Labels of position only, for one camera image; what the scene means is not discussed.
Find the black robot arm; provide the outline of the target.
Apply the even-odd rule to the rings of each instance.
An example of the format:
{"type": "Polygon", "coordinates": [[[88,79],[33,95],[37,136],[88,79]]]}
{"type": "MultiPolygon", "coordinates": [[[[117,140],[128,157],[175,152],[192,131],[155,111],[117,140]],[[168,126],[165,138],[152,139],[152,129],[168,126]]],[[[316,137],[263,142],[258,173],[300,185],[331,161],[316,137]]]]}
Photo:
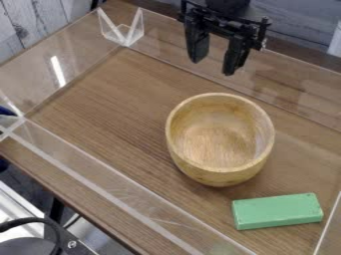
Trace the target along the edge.
{"type": "Polygon", "coordinates": [[[250,0],[180,0],[176,18],[183,24],[185,51],[196,64],[208,54],[209,35],[228,41],[221,73],[231,76],[244,65],[250,50],[266,45],[271,21],[250,7],[250,0]]]}

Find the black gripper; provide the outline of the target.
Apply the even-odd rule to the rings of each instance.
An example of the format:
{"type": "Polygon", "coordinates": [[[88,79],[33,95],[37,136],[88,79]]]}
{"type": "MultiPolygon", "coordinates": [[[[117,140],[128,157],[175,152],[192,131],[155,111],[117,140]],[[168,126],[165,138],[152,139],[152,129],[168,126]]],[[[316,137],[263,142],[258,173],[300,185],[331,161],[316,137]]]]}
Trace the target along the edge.
{"type": "Polygon", "coordinates": [[[226,76],[243,66],[250,49],[264,47],[271,20],[250,6],[250,0],[180,0],[177,20],[184,26],[187,55],[195,64],[208,53],[209,34],[228,40],[221,65],[226,76]]]}

